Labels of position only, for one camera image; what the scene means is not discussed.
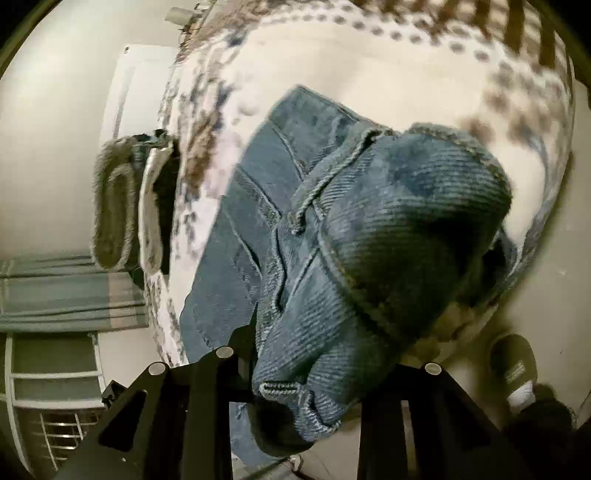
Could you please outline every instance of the tile floor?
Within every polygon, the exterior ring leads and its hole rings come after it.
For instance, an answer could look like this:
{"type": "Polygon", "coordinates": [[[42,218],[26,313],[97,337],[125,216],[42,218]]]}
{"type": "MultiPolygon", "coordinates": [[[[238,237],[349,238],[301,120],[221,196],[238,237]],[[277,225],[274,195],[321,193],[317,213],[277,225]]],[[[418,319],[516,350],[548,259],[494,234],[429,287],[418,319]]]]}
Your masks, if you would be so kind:
{"type": "MultiPolygon", "coordinates": [[[[486,368],[491,340],[506,328],[534,350],[539,381],[575,411],[591,390],[591,111],[576,82],[576,119],[563,187],[538,255],[518,287],[480,336],[446,369],[497,424],[507,415],[486,368]]],[[[360,422],[354,421],[304,452],[302,472],[316,480],[354,480],[360,422]]]]}

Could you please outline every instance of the black metal bracket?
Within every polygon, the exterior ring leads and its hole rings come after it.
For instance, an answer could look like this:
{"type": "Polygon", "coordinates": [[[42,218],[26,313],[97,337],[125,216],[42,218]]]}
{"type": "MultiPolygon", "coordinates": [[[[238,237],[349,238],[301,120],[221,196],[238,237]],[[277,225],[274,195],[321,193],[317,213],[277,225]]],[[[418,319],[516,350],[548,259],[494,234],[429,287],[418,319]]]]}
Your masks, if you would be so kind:
{"type": "Polygon", "coordinates": [[[253,358],[248,325],[199,362],[156,362],[125,391],[105,391],[111,407],[56,479],[232,479],[228,402],[252,401],[253,358]]]}
{"type": "MultiPolygon", "coordinates": [[[[150,365],[111,404],[57,480],[231,480],[228,402],[254,401],[254,322],[199,362],[150,365]]],[[[398,366],[362,405],[358,480],[409,478],[401,401],[408,401],[423,480],[530,480],[522,459],[437,364],[398,366]]]]}

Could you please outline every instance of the gray towel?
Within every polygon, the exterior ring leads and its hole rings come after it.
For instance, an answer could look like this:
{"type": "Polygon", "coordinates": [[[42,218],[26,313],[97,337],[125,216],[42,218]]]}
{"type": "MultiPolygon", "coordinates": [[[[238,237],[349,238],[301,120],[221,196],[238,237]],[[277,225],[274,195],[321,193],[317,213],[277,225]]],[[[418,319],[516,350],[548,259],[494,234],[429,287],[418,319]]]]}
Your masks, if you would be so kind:
{"type": "Polygon", "coordinates": [[[105,270],[138,266],[138,199],[150,149],[168,146],[164,130],[107,142],[95,164],[95,221],[90,247],[105,270]]]}

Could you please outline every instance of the screw head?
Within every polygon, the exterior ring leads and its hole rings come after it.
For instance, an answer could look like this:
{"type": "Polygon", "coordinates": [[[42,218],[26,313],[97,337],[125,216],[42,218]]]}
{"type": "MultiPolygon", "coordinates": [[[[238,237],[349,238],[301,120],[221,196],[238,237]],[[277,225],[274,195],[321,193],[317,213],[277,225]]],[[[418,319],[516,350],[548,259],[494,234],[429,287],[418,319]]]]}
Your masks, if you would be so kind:
{"type": "Polygon", "coordinates": [[[232,355],[234,355],[234,350],[229,346],[221,346],[216,350],[216,355],[219,358],[230,358],[232,355]]]}
{"type": "Polygon", "coordinates": [[[162,362],[154,362],[152,365],[148,367],[148,372],[150,375],[161,375],[166,371],[166,365],[162,362]]]}
{"type": "Polygon", "coordinates": [[[427,372],[429,375],[439,375],[442,371],[443,369],[441,368],[441,365],[435,362],[429,362],[427,365],[425,365],[425,372],[427,372]]]}

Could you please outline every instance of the jeans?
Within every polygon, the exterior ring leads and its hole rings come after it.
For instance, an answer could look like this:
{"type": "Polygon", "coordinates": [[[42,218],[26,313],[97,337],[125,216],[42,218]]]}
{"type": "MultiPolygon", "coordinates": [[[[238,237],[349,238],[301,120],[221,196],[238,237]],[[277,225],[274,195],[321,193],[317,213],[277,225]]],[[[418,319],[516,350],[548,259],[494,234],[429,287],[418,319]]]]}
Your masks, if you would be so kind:
{"type": "Polygon", "coordinates": [[[273,458],[253,430],[279,431],[275,456],[335,431],[473,289],[463,280],[486,269],[510,202],[502,168],[465,132],[398,134],[304,87],[288,93],[236,168],[180,318],[196,361],[259,304],[261,403],[230,408],[242,461],[273,458]]]}

